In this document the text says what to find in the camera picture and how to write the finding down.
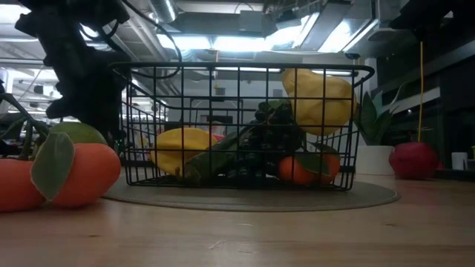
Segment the table surface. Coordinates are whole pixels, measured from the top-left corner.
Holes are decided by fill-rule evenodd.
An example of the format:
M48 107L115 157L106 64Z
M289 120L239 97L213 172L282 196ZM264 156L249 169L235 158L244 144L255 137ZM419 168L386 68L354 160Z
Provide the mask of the table surface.
M475 266L475 183L358 177L395 203L245 213L100 200L0 214L0 266Z

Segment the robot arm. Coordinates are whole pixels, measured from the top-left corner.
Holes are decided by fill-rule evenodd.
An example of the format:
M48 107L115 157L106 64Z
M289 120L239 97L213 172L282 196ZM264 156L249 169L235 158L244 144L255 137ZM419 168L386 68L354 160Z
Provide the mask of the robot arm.
M99 31L108 23L129 20L119 0L21 0L31 10L15 28L36 37L46 52L44 63L58 76L56 89L62 98L51 103L46 114L55 119L74 116L95 127L107 139L119 138L121 91L126 86L108 65L129 62L122 51L99 51L86 45L81 24ZM120 70L130 78L130 70Z

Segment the round placemat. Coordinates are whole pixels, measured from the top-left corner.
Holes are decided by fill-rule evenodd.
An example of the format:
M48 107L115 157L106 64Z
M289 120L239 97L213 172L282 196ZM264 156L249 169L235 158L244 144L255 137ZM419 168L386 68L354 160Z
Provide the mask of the round placemat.
M130 186L120 177L104 198L169 208L277 212L366 208L394 202L399 195L365 182L354 182L346 192L285 191Z

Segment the orange fruit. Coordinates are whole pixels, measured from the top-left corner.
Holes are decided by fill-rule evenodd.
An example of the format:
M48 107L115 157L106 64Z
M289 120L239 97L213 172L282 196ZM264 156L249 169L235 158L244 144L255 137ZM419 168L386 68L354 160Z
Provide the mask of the orange fruit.
M294 175L292 177L292 157L288 156L279 163L279 178L296 185L311 185L316 181L317 175L306 170L294 159Z
M323 160L326 162L328 168L330 169L330 176L320 176L316 174L317 180L320 185L331 185L333 180L335 180L338 172L340 172L340 160L338 159L338 157L332 154L324 154Z
M33 162L0 159L0 212L38 208L45 198L31 182Z
M120 159L103 144L75 144L74 161L66 182L51 202L62 208L76 208L96 202L117 181Z

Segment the cable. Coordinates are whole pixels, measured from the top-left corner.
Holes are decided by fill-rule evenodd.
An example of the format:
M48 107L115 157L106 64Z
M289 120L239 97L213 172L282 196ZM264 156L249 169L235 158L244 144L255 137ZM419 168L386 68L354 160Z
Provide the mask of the cable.
M252 5L250 5L249 3L246 3L246 2L239 2L239 4L237 4L236 8L235 8L235 14L236 14L236 11L238 11L238 7L242 4L245 4L246 6L248 6L252 11L254 11L254 8L252 7Z
M144 13L140 12L140 10L138 10L133 4L131 4L129 1L127 0L122 0L122 2L128 7L130 8L132 11L134 11L139 17L141 17L142 19L145 19L148 23L151 23L153 24L155 27L157 27L165 36L167 36L171 43L173 44L174 48L175 48L175 51L177 52L177 56L178 56L178 62L182 62L183 58L181 56L181 51L180 49L178 48L177 44L175 43L175 40L173 40L173 37L170 35L170 33L168 33L167 30L165 30L164 27L162 27L162 25L156 23L153 19L150 19L148 16L146 16ZM180 67L177 67L177 69L167 75L167 76L160 76L160 77L153 77L153 76L150 76L150 75L147 75L147 74L143 74L143 73L138 73L136 71L132 71L132 73L134 74L137 74L137 75L140 75L140 76L143 76L143 77L147 77L147 78L152 78L152 79L168 79L168 78L171 78L175 75L178 74L178 72L180 72Z
M419 132L417 142L421 142L422 104L424 104L424 42L421 42L421 105L419 106Z

